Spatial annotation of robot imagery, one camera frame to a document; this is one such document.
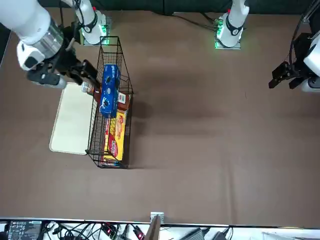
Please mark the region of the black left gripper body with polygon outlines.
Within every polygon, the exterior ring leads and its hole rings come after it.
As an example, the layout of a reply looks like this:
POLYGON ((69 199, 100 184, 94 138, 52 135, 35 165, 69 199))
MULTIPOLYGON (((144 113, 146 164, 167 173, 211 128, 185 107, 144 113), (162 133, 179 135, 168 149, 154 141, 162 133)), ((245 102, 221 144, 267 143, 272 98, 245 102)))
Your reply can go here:
POLYGON ((304 59, 312 43, 312 33, 301 33, 293 42, 295 60, 293 61, 291 71, 299 78, 305 78, 310 73, 309 68, 304 63, 304 59))

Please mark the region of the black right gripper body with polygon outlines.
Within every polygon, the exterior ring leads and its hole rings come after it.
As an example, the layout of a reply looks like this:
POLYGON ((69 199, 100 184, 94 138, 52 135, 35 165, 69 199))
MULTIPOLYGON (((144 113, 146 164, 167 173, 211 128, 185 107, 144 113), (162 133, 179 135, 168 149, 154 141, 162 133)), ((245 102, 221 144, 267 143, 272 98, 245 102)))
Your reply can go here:
POLYGON ((74 43, 78 43, 80 39, 79 29, 76 21, 73 21, 70 26, 59 29, 63 33, 63 42, 61 49, 52 58, 51 73, 59 73, 63 76, 81 75, 82 62, 76 57, 76 50, 73 47, 74 43))

